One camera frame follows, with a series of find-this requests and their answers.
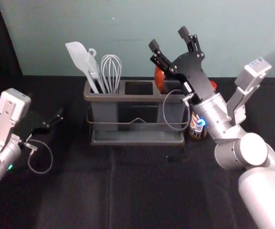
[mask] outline black tablecloth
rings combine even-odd
[[[215,78],[228,100],[234,78]],[[53,151],[47,175],[26,166],[27,151],[0,182],[0,229],[193,228],[254,229],[239,194],[242,170],[225,171],[210,138],[185,146],[90,146],[84,77],[0,78],[32,98],[30,110],[50,118],[64,107],[64,122],[39,136]],[[246,104],[248,132],[275,149],[275,78],[262,82]],[[46,157],[39,152],[39,157]],[[166,163],[166,156],[187,156]]]

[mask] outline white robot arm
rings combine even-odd
[[[239,178],[239,193],[257,226],[275,229],[275,152],[259,135],[247,133],[240,126],[246,118],[245,102],[272,67],[263,58],[246,65],[235,81],[234,95],[226,103],[201,67],[205,55],[197,36],[190,35],[185,27],[178,32],[189,51],[171,62],[152,40],[149,47],[154,54],[150,60],[167,78],[182,83],[184,103],[205,121],[205,128],[217,144],[218,164],[225,169],[246,168]]]
[[[20,156],[18,141],[11,134],[15,125],[25,117],[31,99],[10,88],[0,95],[0,179]]]

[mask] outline bottle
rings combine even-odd
[[[213,88],[217,89],[217,84],[214,81],[211,81]],[[190,116],[190,127],[189,135],[194,140],[200,140],[207,135],[207,130],[204,128],[205,121],[197,118],[196,114],[192,111]]]

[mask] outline whisk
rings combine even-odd
[[[108,54],[101,59],[101,77],[109,94],[117,94],[122,62],[116,55]]]

